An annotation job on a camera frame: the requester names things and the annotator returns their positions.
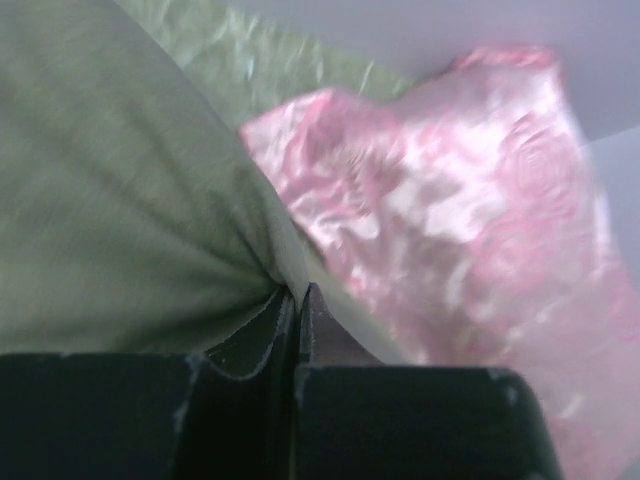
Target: pink fabric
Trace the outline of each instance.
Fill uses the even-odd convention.
[[[241,135],[413,362],[522,374],[569,480],[638,457],[640,307],[552,53],[480,50],[385,106],[319,91]]]

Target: pink floral fabric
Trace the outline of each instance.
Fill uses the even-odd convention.
[[[551,52],[479,50],[384,106],[319,91],[240,133],[414,363],[522,374],[569,480],[639,456],[640,306]]]

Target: cloth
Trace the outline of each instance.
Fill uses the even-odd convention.
[[[0,4],[0,352],[218,344],[304,257],[273,188],[111,0]]]
[[[240,131],[412,362],[523,374],[569,479],[637,458],[640,306],[551,52],[480,50],[397,102],[323,90]]]

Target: floral pattern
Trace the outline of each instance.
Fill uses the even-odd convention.
[[[329,89],[240,133],[414,363],[523,375],[568,480],[640,455],[640,303],[552,52],[481,49],[392,104]]]

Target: green fabric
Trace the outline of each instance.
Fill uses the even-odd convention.
[[[277,195],[111,0],[0,3],[0,352],[191,351],[308,282]]]
[[[214,0],[116,0],[235,128],[290,98],[339,85],[385,101],[413,79]]]

